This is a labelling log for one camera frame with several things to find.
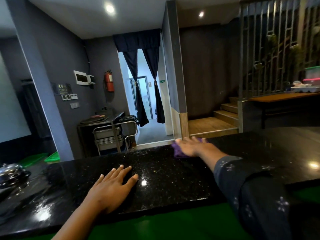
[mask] purple cloth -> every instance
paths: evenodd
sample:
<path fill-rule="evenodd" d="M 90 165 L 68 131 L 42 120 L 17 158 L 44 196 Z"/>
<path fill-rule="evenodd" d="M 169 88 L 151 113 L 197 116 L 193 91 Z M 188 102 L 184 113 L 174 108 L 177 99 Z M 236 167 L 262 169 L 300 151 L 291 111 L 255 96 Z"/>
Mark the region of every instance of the purple cloth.
<path fill-rule="evenodd" d="M 171 146 L 174 148 L 174 157 L 175 158 L 188 158 L 189 156 L 187 156 L 185 153 L 182 152 L 181 147 L 174 141 Z"/>

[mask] green tray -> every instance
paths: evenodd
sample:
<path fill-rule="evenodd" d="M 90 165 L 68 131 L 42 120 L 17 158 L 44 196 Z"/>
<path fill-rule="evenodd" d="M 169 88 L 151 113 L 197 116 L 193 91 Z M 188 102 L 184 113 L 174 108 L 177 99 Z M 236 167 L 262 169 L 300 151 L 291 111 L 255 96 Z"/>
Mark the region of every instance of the green tray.
<path fill-rule="evenodd" d="M 19 164 L 25 168 L 30 167 L 31 165 L 34 165 L 36 162 L 40 161 L 41 159 L 44 159 L 46 156 L 48 156 L 48 154 L 49 153 L 41 153 L 41 154 L 28 156 L 22 159 L 21 161 L 19 161 Z"/>
<path fill-rule="evenodd" d="M 60 156 L 58 152 L 53 153 L 49 157 L 44 160 L 46 163 L 57 162 L 60 161 Z"/>

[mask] sleeve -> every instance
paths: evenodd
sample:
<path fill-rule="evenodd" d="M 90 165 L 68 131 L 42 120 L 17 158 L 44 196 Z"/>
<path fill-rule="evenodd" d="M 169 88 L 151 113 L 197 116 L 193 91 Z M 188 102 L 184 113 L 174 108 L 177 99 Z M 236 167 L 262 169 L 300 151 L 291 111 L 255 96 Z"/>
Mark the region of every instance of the sleeve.
<path fill-rule="evenodd" d="M 289 196 L 268 171 L 226 156 L 217 162 L 213 173 L 239 222 L 255 239 L 292 239 Z"/>

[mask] black granite countertop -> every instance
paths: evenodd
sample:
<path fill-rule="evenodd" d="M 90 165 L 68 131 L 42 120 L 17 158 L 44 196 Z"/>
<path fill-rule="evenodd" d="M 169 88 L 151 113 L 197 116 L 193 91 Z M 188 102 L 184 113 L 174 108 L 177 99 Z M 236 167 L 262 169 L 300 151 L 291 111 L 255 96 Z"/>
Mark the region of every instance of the black granite countertop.
<path fill-rule="evenodd" d="M 318 184 L 320 128 L 277 128 L 209 139 L 227 154 L 268 168 L 289 186 Z M 131 165 L 139 181 L 113 221 L 225 202 L 200 158 L 175 159 L 170 145 L 28 168 L 26 185 L 0 202 L 0 237 L 24 238 L 57 231 L 98 179 Z M 97 224 L 108 223 L 108 217 Z"/>

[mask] gray floor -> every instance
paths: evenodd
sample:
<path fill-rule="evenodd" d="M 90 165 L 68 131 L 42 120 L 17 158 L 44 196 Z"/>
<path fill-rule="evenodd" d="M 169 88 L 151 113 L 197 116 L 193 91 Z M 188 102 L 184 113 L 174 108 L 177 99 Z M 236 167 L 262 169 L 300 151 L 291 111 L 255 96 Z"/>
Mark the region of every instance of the gray floor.
<path fill-rule="evenodd" d="M 174 135 L 167 135 L 165 125 L 157 123 L 157 120 L 149 120 L 148 124 L 139 129 L 137 145 L 174 139 Z"/>

